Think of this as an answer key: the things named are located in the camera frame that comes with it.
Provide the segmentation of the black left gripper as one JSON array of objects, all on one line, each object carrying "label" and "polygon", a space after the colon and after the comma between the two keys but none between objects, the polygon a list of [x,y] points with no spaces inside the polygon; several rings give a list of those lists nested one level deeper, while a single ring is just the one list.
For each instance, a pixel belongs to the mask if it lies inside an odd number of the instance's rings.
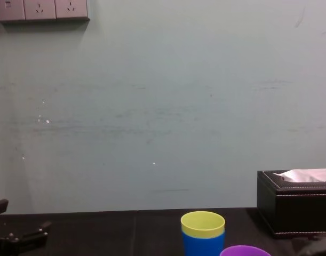
[{"label": "black left gripper", "polygon": [[[6,212],[9,201],[0,200],[0,214]],[[42,246],[46,243],[52,223],[46,221],[34,231],[16,236],[9,233],[7,237],[0,237],[0,255],[19,255],[21,246]]]}]

